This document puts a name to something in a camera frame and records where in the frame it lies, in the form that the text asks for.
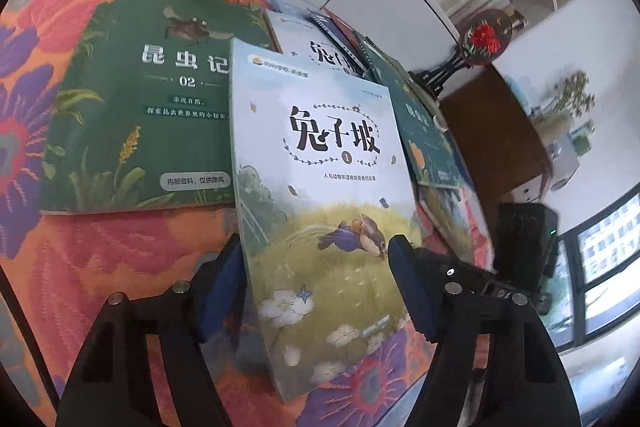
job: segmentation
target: window frame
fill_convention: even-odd
[[[609,280],[614,275],[617,275],[620,272],[624,271],[630,264],[640,259],[640,245],[636,245],[636,251],[630,256],[626,257],[626,259],[621,261],[617,266],[614,266],[606,273],[600,275],[599,277],[596,277],[596,279],[587,283],[585,282],[582,255],[580,254],[580,244],[578,241],[578,236],[581,233],[592,229],[592,227],[601,222],[607,216],[610,216],[611,214],[615,213],[615,211],[620,210],[623,204],[633,198],[636,194],[640,194],[640,184],[634,186],[631,190],[623,194],[606,208],[603,208],[594,216],[591,216],[589,219],[580,223],[580,225],[573,227],[571,230],[564,232],[558,237],[558,241],[564,242],[564,250],[566,252],[567,265],[569,268],[569,276],[571,281],[572,303],[574,307],[573,340],[562,344],[561,346],[556,346],[556,349],[558,351],[565,351],[567,349],[571,349],[572,347],[578,347],[582,344],[590,342],[593,339],[596,339],[597,337],[600,337],[606,334],[608,331],[618,327],[620,324],[624,323],[640,311],[640,303],[638,303],[631,309],[620,315],[620,317],[617,317],[607,324],[603,325],[602,327],[591,331],[591,333],[587,333],[585,302],[586,293],[599,284],[602,284],[603,282]]]

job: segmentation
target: blue butterfly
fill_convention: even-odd
[[[298,295],[296,295],[296,297],[300,297],[303,302],[306,304],[306,300],[311,296],[311,293],[313,293],[311,290],[307,290],[306,289],[306,285],[303,284],[302,288],[300,288],[300,291],[298,292]]]

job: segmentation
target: white wall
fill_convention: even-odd
[[[640,14],[631,0],[574,0],[513,42],[495,65],[545,98],[549,87],[586,71],[596,132],[580,168],[545,203],[560,214],[559,232],[593,216],[640,182]]]

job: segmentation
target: table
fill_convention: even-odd
[[[233,0],[249,2],[255,0]],[[237,231],[230,207],[122,214],[44,216],[38,180],[50,107],[94,7],[108,0],[11,0],[0,16],[0,266],[33,330],[59,393],[85,334],[114,291],[158,295],[190,279]],[[424,243],[446,245],[428,218]],[[225,408],[238,427],[375,425],[431,362],[433,346],[411,323],[364,361],[306,396],[283,404],[260,362],[257,317],[245,314],[240,353],[225,331],[203,353]],[[34,361],[0,300],[0,360],[47,425],[54,424]],[[161,415],[177,425],[163,381],[157,339],[149,340]]]

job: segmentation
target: beetle illustration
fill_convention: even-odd
[[[207,22],[193,17],[191,19],[181,18],[173,8],[167,6],[162,13],[171,21],[171,25],[165,30],[164,38],[169,35],[179,37],[188,41],[199,42],[200,39],[213,37],[219,41],[230,39],[233,33],[221,33],[209,30]]]

